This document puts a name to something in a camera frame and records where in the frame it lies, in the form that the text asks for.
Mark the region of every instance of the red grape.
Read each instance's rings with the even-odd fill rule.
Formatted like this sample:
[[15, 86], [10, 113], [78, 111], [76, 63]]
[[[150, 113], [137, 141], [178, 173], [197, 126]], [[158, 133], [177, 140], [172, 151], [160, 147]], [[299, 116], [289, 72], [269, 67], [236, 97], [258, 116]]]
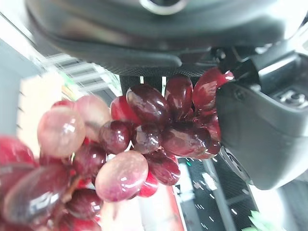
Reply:
[[205, 128], [198, 128], [193, 122], [170, 124], [162, 133], [162, 147], [169, 154], [191, 157], [205, 153], [211, 143], [211, 136]]
[[29, 163], [11, 163], [0, 166], [0, 201], [20, 179], [34, 169]]
[[139, 84], [131, 87], [126, 93], [126, 99], [142, 122], [165, 125], [171, 120], [167, 101], [150, 85]]
[[167, 157], [153, 158], [146, 156], [149, 170], [164, 185], [174, 185], [180, 178], [179, 166]]
[[231, 72], [222, 74], [218, 67], [207, 70], [193, 89], [192, 100], [196, 111], [213, 109], [215, 107], [216, 89], [232, 78]]
[[148, 176], [145, 180], [145, 183], [143, 183], [140, 189], [139, 196], [150, 197], [154, 195], [157, 189], [158, 189], [158, 181], [153, 176], [153, 174], [149, 171]]
[[116, 97], [110, 105], [111, 117], [114, 120], [127, 120], [134, 124], [140, 125], [141, 120], [130, 108], [129, 104], [126, 101], [126, 96], [122, 95]]
[[51, 107], [58, 107], [58, 106], [64, 106], [64, 107], [69, 107], [69, 108], [74, 108], [75, 102], [70, 101], [70, 100], [61, 100], [58, 102], [55, 102]]
[[92, 219], [101, 210], [102, 201], [93, 189], [74, 191], [72, 200], [66, 203], [70, 214], [79, 219]]
[[173, 121], [178, 121], [189, 112], [192, 105], [193, 84], [185, 76], [178, 75], [168, 80], [165, 99], [167, 100]]
[[68, 187], [70, 174], [63, 165], [38, 167], [6, 194], [1, 213], [12, 224], [39, 225], [46, 221]]
[[111, 120], [107, 104], [98, 96], [86, 95], [75, 102], [74, 110], [77, 110], [86, 124], [86, 136], [96, 142], [100, 127]]
[[127, 151], [108, 161], [99, 171], [95, 188], [104, 202], [127, 200], [137, 193], [148, 175], [148, 164], [139, 152]]
[[63, 216], [58, 231], [102, 231], [93, 220], [81, 220], [70, 214]]
[[69, 157], [82, 145], [85, 125], [77, 112], [55, 107], [46, 112], [38, 125], [38, 141], [44, 154]]
[[154, 152], [161, 144], [161, 132], [155, 124], [142, 124], [133, 132], [134, 150], [141, 154]]
[[0, 165], [10, 162], [35, 163], [33, 153], [19, 139], [1, 136], [0, 137]]
[[83, 145], [75, 152], [73, 168], [84, 178], [96, 176], [106, 163], [106, 152], [97, 144]]
[[101, 127], [99, 140], [108, 153], [118, 154], [128, 147], [130, 134], [125, 122], [108, 121]]

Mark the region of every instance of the dark red grape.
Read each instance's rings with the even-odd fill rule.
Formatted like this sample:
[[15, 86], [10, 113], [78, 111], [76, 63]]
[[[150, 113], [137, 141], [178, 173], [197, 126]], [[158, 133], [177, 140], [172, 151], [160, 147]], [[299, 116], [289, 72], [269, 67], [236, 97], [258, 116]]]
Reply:
[[74, 110], [80, 113], [86, 124], [86, 136], [98, 142], [101, 126], [111, 120], [107, 104], [98, 96], [86, 95], [75, 102]]
[[58, 106], [64, 106], [64, 107], [74, 108], [74, 104], [75, 104], [75, 102], [70, 101], [70, 100], [61, 100], [61, 101], [55, 102], [55, 103], [52, 105], [52, 108], [53, 108], [53, 107], [58, 107]]
[[154, 152], [161, 144], [161, 132], [155, 124], [142, 124], [133, 132], [134, 150], [141, 154]]
[[102, 228], [93, 220], [82, 220], [68, 214], [59, 222], [57, 231], [102, 231]]
[[131, 132], [120, 120], [108, 121], [100, 130], [99, 140], [108, 153], [118, 154], [127, 149]]
[[2, 217], [12, 224], [42, 224], [51, 216], [69, 182], [69, 171], [63, 165], [34, 169], [6, 194], [1, 208]]
[[127, 200], [137, 193], [148, 175], [148, 164], [139, 152], [120, 153], [99, 171], [95, 188], [104, 202]]
[[69, 157], [85, 139], [85, 124], [80, 115], [67, 107], [46, 112], [38, 125], [38, 141], [46, 155]]
[[147, 84], [131, 87], [126, 93], [131, 109], [142, 122], [165, 125], [170, 122], [170, 108], [161, 93]]
[[162, 133], [162, 147], [173, 155], [191, 157], [204, 154], [210, 144], [210, 133], [193, 122], [170, 124]]
[[174, 185], [180, 178], [179, 166], [167, 157], [153, 158], [146, 156], [149, 170], [164, 185]]
[[19, 139], [0, 136], [0, 165], [10, 162], [29, 162], [35, 164], [32, 151]]
[[149, 171], [148, 176], [145, 180], [145, 183], [143, 183], [138, 196], [150, 197], [154, 195], [157, 189], [158, 189], [158, 181], [153, 176], [153, 174]]
[[30, 163], [11, 163], [0, 166], [0, 201], [20, 179], [34, 169]]
[[166, 85], [167, 100], [173, 121], [180, 120], [189, 112], [192, 106], [193, 85], [189, 78], [183, 75], [174, 76]]
[[233, 78], [231, 72], [221, 73], [218, 67], [207, 70], [193, 89], [192, 101], [199, 110], [211, 110], [215, 107], [216, 89]]
[[84, 178], [96, 176], [106, 163], [106, 152], [97, 144], [83, 145], [75, 152], [73, 168]]
[[141, 120], [130, 108], [126, 101], [126, 96], [116, 97], [110, 104], [111, 117], [114, 120], [127, 120], [134, 124], [140, 125]]
[[74, 191], [72, 200], [66, 203], [70, 214], [79, 219], [92, 219], [101, 210], [102, 201], [93, 189]]

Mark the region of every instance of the grape stem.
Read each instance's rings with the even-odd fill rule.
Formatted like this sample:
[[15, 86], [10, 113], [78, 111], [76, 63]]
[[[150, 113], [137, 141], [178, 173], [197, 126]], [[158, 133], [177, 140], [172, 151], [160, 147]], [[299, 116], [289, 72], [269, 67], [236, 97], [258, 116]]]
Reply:
[[72, 199], [72, 195], [75, 191], [75, 189], [77, 188], [79, 181], [82, 179], [81, 175], [75, 175], [71, 181], [71, 185], [69, 186], [69, 188], [66, 190], [66, 192], [64, 193], [64, 195], [61, 198], [62, 203], [67, 203]]

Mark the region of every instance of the bunch of grapes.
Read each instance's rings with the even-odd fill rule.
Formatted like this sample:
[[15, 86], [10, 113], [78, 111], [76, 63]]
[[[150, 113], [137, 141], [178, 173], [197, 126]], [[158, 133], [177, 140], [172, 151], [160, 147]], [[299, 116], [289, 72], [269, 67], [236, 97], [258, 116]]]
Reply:
[[193, 89], [176, 75], [165, 97], [139, 84], [113, 100], [111, 113], [94, 95], [57, 102], [38, 125], [39, 160], [18, 139], [0, 137], [0, 231], [98, 231], [104, 202], [174, 185], [177, 157], [217, 155], [215, 93], [231, 78], [213, 68]]

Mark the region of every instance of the pink grape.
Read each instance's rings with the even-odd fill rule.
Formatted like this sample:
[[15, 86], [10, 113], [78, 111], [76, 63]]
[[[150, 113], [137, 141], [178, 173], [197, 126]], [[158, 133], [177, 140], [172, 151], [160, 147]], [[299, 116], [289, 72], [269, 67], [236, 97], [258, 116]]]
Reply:
[[161, 144], [161, 132], [155, 124], [142, 124], [133, 131], [134, 150], [141, 154], [154, 152]]
[[86, 95], [75, 102], [74, 110], [78, 111], [86, 124], [86, 136], [98, 142], [100, 127], [111, 120], [107, 104], [98, 96]]
[[110, 104], [111, 117], [114, 120], [127, 120], [134, 124], [140, 125], [141, 120], [131, 109], [126, 101], [126, 96], [116, 97]]
[[170, 122], [170, 108], [162, 94], [147, 84], [131, 87], [126, 93], [131, 109], [142, 122], [165, 125]]
[[55, 102], [55, 103], [52, 105], [52, 108], [53, 108], [53, 107], [59, 107], [59, 106], [74, 108], [74, 104], [75, 104], [75, 102], [70, 101], [70, 100], [61, 100], [61, 101]]
[[68, 214], [59, 222], [57, 231], [102, 231], [102, 228], [93, 220], [82, 220]]
[[158, 189], [158, 180], [149, 171], [145, 183], [143, 183], [138, 196], [142, 197], [153, 196], [157, 192], [157, 189]]
[[35, 163], [32, 151], [19, 139], [0, 136], [0, 165], [10, 162]]
[[193, 122], [170, 124], [163, 131], [162, 139], [162, 147], [167, 153], [184, 157], [204, 154], [211, 144], [209, 132]]
[[131, 131], [120, 120], [108, 121], [100, 130], [99, 140], [108, 153], [118, 154], [127, 149]]
[[148, 164], [139, 152], [116, 155], [99, 171], [95, 188], [104, 202], [127, 200], [136, 194], [148, 175]]
[[30, 163], [11, 163], [0, 166], [0, 201], [20, 179], [34, 169]]
[[102, 206], [101, 199], [93, 189], [78, 189], [74, 191], [72, 200], [66, 203], [70, 214], [79, 219], [92, 219], [99, 214]]
[[180, 179], [179, 166], [167, 157], [153, 158], [146, 156], [149, 170], [164, 185], [174, 185]]
[[72, 163], [76, 172], [84, 178], [96, 176], [101, 167], [106, 163], [106, 152], [98, 144], [83, 145], [75, 152]]
[[183, 75], [176, 75], [168, 80], [165, 99], [167, 100], [173, 121], [180, 120], [188, 114], [192, 106], [193, 84]]
[[85, 124], [77, 112], [55, 107], [46, 112], [38, 125], [38, 141], [46, 155], [69, 157], [85, 139]]
[[69, 182], [69, 171], [63, 165], [34, 169], [8, 191], [1, 208], [2, 217], [12, 224], [42, 224], [60, 202]]
[[218, 67], [207, 70], [198, 80], [193, 89], [192, 101], [196, 111], [208, 111], [215, 107], [216, 90], [228, 80], [233, 79], [233, 74], [221, 73]]

